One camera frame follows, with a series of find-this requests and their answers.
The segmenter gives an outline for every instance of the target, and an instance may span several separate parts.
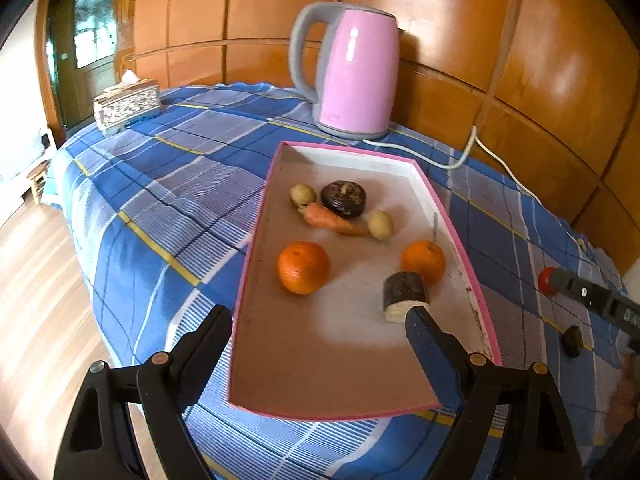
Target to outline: window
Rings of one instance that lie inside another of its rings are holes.
[[[111,56],[116,48],[113,0],[76,0],[76,61],[78,68]]]
[[[51,39],[48,39],[45,44],[45,53],[47,55],[47,66],[49,67],[49,78],[51,84],[55,85],[58,82],[58,73],[56,72],[56,56]]]

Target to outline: cardboard tray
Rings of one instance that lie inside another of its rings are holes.
[[[348,237],[307,225],[289,202],[303,182],[317,192],[334,180],[353,180],[367,192],[365,215],[387,211],[388,242]],[[354,420],[439,406],[404,326],[386,322],[385,278],[399,269],[414,240],[444,250],[447,271],[429,287],[430,314],[469,352],[496,364],[500,354],[478,280],[439,198],[409,159],[354,148],[281,143],[273,158],[236,309],[228,400],[263,415],[294,420]],[[280,251],[296,240],[325,248],[329,283],[309,296],[284,289]]]

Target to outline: kettle base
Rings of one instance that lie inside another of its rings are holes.
[[[363,139],[375,140],[375,139],[379,139],[380,137],[384,137],[388,133],[388,130],[375,133],[375,134],[363,133],[363,132],[347,132],[345,130],[339,130],[337,128],[326,126],[325,124],[322,124],[319,121],[315,121],[315,122],[318,129],[322,130],[324,133],[334,137],[339,137],[341,139],[347,139],[347,140],[363,140]]]

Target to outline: wooden stool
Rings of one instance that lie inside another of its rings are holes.
[[[33,201],[36,205],[40,204],[40,195],[38,194],[38,181],[44,180],[47,177],[47,168],[49,167],[49,161],[45,160],[33,168],[28,174],[27,178],[31,180],[31,194],[33,195]]]

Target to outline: power cord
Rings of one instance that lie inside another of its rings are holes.
[[[362,139],[362,142],[364,142],[366,144],[370,144],[371,146],[380,146],[381,148],[393,148],[395,150],[401,150],[403,152],[411,153],[411,155],[420,158],[424,162],[426,162],[428,164],[431,164],[432,166],[435,166],[436,168],[440,168],[441,170],[447,170],[447,171],[456,170],[457,168],[462,166],[465,163],[465,161],[467,160],[467,158],[469,156],[469,153],[471,152],[471,148],[473,147],[474,143],[477,142],[478,146],[480,146],[480,148],[485,150],[485,152],[487,152],[495,160],[500,162],[500,164],[507,171],[507,173],[509,173],[509,176],[513,179],[513,181],[516,183],[516,185],[521,190],[523,190],[526,194],[528,194],[530,197],[532,197],[536,202],[538,202],[540,205],[542,205],[542,202],[540,202],[540,199],[532,191],[527,189],[527,187],[525,187],[516,178],[516,176],[513,174],[513,171],[511,171],[511,169],[507,166],[507,163],[504,162],[494,152],[492,152],[488,147],[486,147],[480,141],[480,139],[478,139],[478,129],[476,128],[475,125],[471,126],[471,135],[469,135],[469,140],[466,142],[466,146],[465,146],[465,149],[462,151],[462,155],[460,156],[460,158],[456,162],[454,162],[453,164],[449,164],[448,166],[446,166],[445,164],[440,164],[439,162],[436,162],[435,160],[431,160],[430,158],[424,156],[423,154],[418,153],[418,152],[414,152],[414,150],[411,150],[410,148],[406,148],[405,146],[400,146],[399,144],[391,144],[389,142],[377,142],[375,140],[368,140],[368,139]]]

